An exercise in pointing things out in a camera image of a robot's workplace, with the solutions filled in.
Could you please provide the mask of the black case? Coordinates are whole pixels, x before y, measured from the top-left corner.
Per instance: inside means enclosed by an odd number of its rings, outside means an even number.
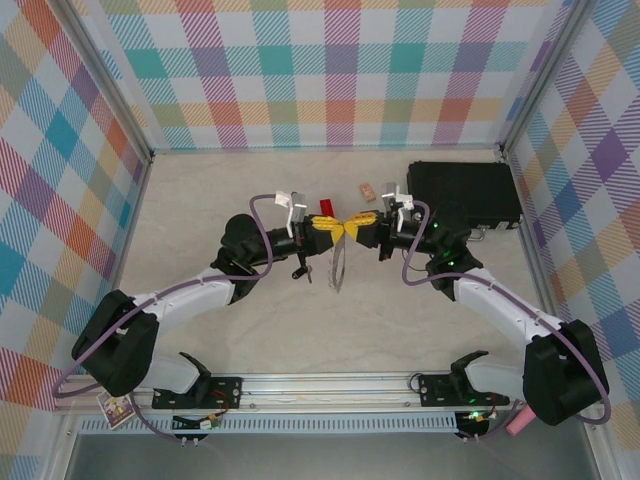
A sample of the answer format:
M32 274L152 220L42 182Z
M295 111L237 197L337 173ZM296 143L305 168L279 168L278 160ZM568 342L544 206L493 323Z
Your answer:
M406 174L408 193L439 213L465 220L471 238L487 230L513 230L523 211L510 168L505 163L415 161Z

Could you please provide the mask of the black round LED module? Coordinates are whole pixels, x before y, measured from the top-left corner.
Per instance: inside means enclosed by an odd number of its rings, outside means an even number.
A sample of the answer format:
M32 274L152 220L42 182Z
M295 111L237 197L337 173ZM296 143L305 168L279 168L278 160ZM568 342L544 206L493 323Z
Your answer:
M455 413L457 432L455 435L462 440L482 437L492 429L495 419L494 411L474 410Z

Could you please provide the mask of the pink toy microphone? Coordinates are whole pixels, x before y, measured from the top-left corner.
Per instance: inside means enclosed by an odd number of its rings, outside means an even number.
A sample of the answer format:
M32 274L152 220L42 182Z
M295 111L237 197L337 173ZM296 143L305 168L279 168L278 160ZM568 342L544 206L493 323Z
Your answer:
M534 419L536 414L529 406L525 406L506 426L509 435L515 436L526 428Z

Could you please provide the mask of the small picture card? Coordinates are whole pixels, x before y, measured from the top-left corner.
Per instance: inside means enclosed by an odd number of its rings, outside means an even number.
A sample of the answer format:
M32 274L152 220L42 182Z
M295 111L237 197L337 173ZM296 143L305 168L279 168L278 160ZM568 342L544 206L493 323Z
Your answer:
M135 414L128 395L114 397L104 391L96 396L96 400L111 430L119 428Z

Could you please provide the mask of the aluminium side rail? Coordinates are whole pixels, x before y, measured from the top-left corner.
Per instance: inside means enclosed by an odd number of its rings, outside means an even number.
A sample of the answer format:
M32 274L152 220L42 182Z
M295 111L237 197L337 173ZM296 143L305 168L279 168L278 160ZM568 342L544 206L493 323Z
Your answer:
M530 275L532 277L538 302L545 312L560 318L561 315L558 311L556 295L552 289L550 277L548 275L548 272L546 271L546 265L538 249L539 245L533 229L533 225L529 220L529 217L527 216L525 198L523 193L521 192L515 169L512 166L509 154L506 150L500 151L500 158L509 167L514 187L518 196L518 201L522 210L521 222L519 227L519 237L523 245L525 258Z
M115 324L121 325L120 319L123 317L127 318L124 326L128 326L128 312L135 309L135 306L117 287L124 271L152 164L153 160L145 161L136 170L137 181L132 185L120 212L120 232L115 236L116 255L115 260L110 263L112 269L109 289L103 290L104 297L96 304L96 309L83 332L82 366L101 385L107 385L110 379L118 381L119 377L126 377L128 373L125 363L129 358L135 358L135 345L127 345L115 327ZM137 365L138 360L134 359L135 372Z

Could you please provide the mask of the wide aluminium mounting rail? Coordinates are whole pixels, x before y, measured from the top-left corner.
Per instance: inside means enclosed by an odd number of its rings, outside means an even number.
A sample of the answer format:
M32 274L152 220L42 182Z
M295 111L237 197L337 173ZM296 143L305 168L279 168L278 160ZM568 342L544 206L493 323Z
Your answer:
M249 374L241 377L240 413L382 413L418 412L421 397L409 387L411 372ZM57 414L100 413L99 390L56 400ZM161 413L151 406L155 394L139 388L135 400L145 414Z

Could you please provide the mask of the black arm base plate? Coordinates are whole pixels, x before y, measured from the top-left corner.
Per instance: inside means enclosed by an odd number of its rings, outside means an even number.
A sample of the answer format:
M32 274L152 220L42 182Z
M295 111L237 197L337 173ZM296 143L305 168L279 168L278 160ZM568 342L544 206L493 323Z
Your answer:
M419 375L417 390L422 407L502 407L511 403L509 397L500 394L458 391L445 374Z
M241 377L199 379L184 394L155 390L151 406L156 410L237 410L242 394Z

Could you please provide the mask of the aluminium frame post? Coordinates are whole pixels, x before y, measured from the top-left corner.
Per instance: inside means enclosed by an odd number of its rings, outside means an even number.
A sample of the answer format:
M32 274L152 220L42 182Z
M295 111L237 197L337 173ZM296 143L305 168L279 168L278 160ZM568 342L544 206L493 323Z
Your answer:
M507 163L515 144L531 122L534 110L555 79L597 0L549 0L525 50L516 85L503 107L504 121L496 134L496 159Z
M134 148L147 164L152 163L153 149L125 101L100 50L94 44L81 16L74 8L72 0L49 0L49 3L51 8L56 10L56 15L68 30L74 45L87 65L87 70L93 76L96 85L101 89L107 102L112 107L114 115L120 121Z

